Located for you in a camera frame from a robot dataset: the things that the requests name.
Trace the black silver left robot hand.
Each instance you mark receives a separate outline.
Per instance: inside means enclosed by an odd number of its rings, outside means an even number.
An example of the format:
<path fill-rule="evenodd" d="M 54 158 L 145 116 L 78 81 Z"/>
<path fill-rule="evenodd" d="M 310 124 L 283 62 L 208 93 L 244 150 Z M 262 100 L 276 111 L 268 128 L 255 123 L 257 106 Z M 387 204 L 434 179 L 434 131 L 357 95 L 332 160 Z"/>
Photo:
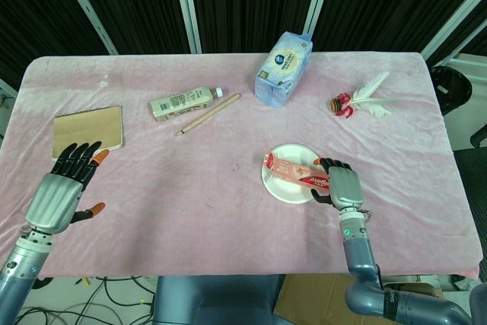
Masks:
<path fill-rule="evenodd" d="M 72 143 L 57 157 L 52 170 L 40 182 L 25 219 L 35 231 L 54 235 L 69 225 L 94 218 L 106 207 L 99 202 L 93 207 L 78 210 L 84 191 L 96 170 L 110 153 L 101 149 L 102 142 L 81 145 Z"/>

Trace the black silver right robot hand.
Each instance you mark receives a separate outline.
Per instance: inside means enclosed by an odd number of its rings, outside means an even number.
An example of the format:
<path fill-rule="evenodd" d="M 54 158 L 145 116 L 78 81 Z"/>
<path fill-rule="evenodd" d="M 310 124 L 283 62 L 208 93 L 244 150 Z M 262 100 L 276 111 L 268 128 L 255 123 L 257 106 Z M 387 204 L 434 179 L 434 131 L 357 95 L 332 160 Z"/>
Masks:
<path fill-rule="evenodd" d="M 332 205 L 335 209 L 361 209 L 364 198 L 358 174 L 345 162 L 332 158 L 319 158 L 317 160 L 328 174 L 329 194 L 320 195 L 317 190 L 311 189 L 313 198 L 322 204 Z"/>

